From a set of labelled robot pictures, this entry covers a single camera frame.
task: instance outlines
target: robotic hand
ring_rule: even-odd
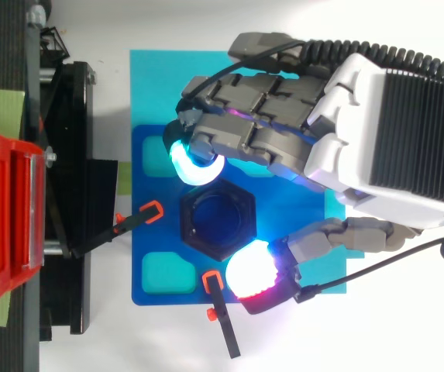
[[[229,56],[239,62],[188,84],[178,119],[165,129],[181,179],[205,184],[225,157],[251,161],[316,191],[332,189],[344,205],[385,220],[328,219],[269,246],[253,242],[275,268],[267,288],[238,293],[229,283],[248,311],[319,293],[323,286],[297,286],[295,267],[336,246],[393,251],[423,229],[444,226],[444,62],[378,44],[303,42],[279,33],[241,34]],[[240,67],[265,73],[230,74]],[[275,75],[282,71],[298,78]],[[444,255],[444,239],[422,249],[437,243]],[[247,254],[231,259],[227,281],[236,258]]]

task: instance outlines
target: black cable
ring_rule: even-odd
[[[315,297],[317,294],[321,293],[325,289],[333,288],[333,287],[336,287],[337,285],[341,285],[341,284],[347,283],[349,281],[353,281],[354,279],[357,279],[358,277],[362,277],[362,276],[369,274],[375,270],[381,269],[382,267],[386,267],[387,265],[390,265],[396,261],[402,260],[403,258],[409,257],[415,253],[421,252],[423,250],[426,250],[426,249],[431,248],[433,246],[437,246],[439,244],[441,244],[440,252],[442,254],[442,257],[444,258],[444,238],[436,239],[431,242],[422,244],[420,246],[416,246],[415,248],[411,248],[409,250],[406,250],[405,252],[399,253],[393,257],[387,258],[386,260],[376,263],[370,267],[367,267],[365,269],[357,271],[354,274],[347,275],[345,277],[341,277],[337,280],[330,281],[328,283],[315,284],[315,285],[309,285],[309,286],[303,287],[301,289],[301,292],[296,297],[296,301],[297,302],[307,301],[307,300]]]
[[[177,113],[179,113],[180,111],[185,111],[186,109],[192,108],[192,100],[194,99],[194,97],[196,95],[198,95],[203,89],[209,87],[211,84],[214,84],[219,79],[226,76],[227,74],[230,74],[231,72],[238,70],[242,67],[249,66],[249,65],[251,65],[251,63],[256,62],[257,60],[260,60],[265,57],[269,57],[273,54],[282,52],[284,50],[289,50],[289,49],[295,48],[299,45],[303,45],[304,43],[305,43],[304,41],[293,40],[289,43],[285,43],[285,44],[276,46],[274,48],[271,48],[269,50],[265,50],[264,52],[261,52],[259,54],[254,55],[254,56],[251,56],[245,60],[241,60],[240,62],[237,62],[236,64],[233,64],[231,66],[224,68],[223,70],[217,72],[213,76],[209,77],[208,79],[206,79],[205,81],[200,83],[200,85],[198,85],[196,88],[194,88],[185,98],[182,98],[177,104],[177,108],[176,108]]]
[[[437,246],[441,243],[444,243],[444,238],[433,240],[431,242],[422,244],[421,246],[416,246],[415,248],[411,248],[410,250],[406,250],[403,253],[396,254],[393,257],[387,258],[386,260],[376,263],[370,267],[367,267],[365,269],[357,271],[354,274],[347,275],[345,277],[341,277],[340,279],[337,279],[335,281],[330,281],[328,283],[320,284],[317,289],[320,291],[324,291],[325,289],[336,287],[337,285],[347,283],[348,281],[353,281],[354,279],[357,279],[358,277],[362,277],[363,275],[369,274],[372,271],[381,269],[382,267],[386,267],[387,265],[390,265],[396,261],[402,260],[405,257],[409,257],[412,254],[421,252],[421,251],[426,250],[427,248],[431,248],[433,246]]]
[[[242,67],[250,67],[252,63],[262,58],[299,46],[302,46],[299,59],[303,66],[326,66],[333,72],[348,56],[359,53],[382,68],[409,71],[444,82],[444,62],[441,62],[439,58],[432,58],[432,56],[416,53],[413,50],[398,49],[395,46],[388,47],[387,45],[380,46],[379,44],[370,45],[367,41],[360,43],[349,40],[335,42],[331,40],[293,40],[241,60],[212,75],[178,102],[176,112],[192,109],[194,97],[227,74]]]

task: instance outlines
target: hexagonal hole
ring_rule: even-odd
[[[256,203],[248,191],[218,179],[181,200],[181,236],[197,251],[222,261],[256,237]]]

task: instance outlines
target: white surface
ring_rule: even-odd
[[[226,50],[241,32],[281,31],[303,39],[370,40],[444,58],[439,1],[54,2],[51,22],[65,31],[72,57],[98,73],[99,158],[130,159],[130,49]],[[99,146],[111,138],[117,146]],[[117,205],[130,211],[129,198],[119,198]],[[130,243],[127,236],[94,253],[91,326],[83,336],[54,329],[53,341],[41,345],[41,371],[444,370],[444,261],[437,249],[352,282],[347,295],[302,305],[289,301],[257,316],[229,306],[243,354],[230,360],[219,325],[206,319],[208,306],[132,303]],[[351,260],[348,271],[387,256]]]

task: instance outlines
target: screw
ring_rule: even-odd
[[[35,4],[27,12],[27,24],[37,29],[46,27],[46,12],[41,4]]]
[[[96,85],[97,75],[95,71],[89,71],[88,73],[88,83],[90,85]]]
[[[51,168],[53,166],[53,162],[57,161],[57,155],[53,152],[53,148],[51,148],[51,146],[48,146],[44,152],[44,158],[46,159],[46,166],[48,168]]]

